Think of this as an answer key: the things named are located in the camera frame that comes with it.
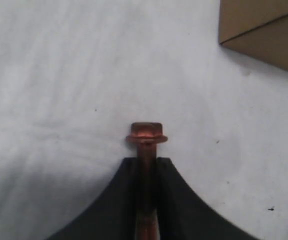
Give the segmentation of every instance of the brown cardboard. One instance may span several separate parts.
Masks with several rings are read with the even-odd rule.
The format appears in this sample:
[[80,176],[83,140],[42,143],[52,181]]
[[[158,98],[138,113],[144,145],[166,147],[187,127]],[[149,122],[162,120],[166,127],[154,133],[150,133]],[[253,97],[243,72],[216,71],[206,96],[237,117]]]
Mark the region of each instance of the brown cardboard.
[[219,42],[288,70],[288,0],[221,0]]

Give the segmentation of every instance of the copper bolt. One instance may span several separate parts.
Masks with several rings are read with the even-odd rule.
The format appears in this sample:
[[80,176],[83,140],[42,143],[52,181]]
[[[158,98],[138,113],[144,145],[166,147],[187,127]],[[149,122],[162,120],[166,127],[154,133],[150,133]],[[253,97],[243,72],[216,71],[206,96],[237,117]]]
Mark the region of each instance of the copper bolt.
[[156,240],[156,145],[167,137],[161,123],[135,122],[126,140],[137,145],[139,161],[136,240]]

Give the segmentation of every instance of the black holder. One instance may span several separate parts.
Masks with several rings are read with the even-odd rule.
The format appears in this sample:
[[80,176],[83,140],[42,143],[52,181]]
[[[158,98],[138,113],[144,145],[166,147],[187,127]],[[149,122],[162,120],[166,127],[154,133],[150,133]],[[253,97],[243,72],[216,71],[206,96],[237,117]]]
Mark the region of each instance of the black holder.
[[[125,158],[95,202],[48,240],[133,240],[136,164],[136,158]],[[157,176],[161,240],[255,240],[199,198],[170,159],[157,159]]]

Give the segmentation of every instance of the white backdrop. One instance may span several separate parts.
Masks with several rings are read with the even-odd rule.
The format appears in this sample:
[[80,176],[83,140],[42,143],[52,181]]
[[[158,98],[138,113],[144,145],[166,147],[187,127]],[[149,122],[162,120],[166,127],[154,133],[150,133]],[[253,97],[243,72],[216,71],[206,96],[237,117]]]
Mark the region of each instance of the white backdrop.
[[88,206],[134,121],[224,217],[288,239],[288,72],[217,44],[219,0],[0,0],[0,240]]

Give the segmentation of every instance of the bolt head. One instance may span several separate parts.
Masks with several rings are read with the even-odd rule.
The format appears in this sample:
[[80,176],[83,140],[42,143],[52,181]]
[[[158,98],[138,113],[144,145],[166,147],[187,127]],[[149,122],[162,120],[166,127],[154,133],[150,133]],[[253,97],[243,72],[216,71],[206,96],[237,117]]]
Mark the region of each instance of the bolt head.
[[158,122],[135,122],[126,140],[136,144],[158,144],[167,141],[163,135],[163,125]]

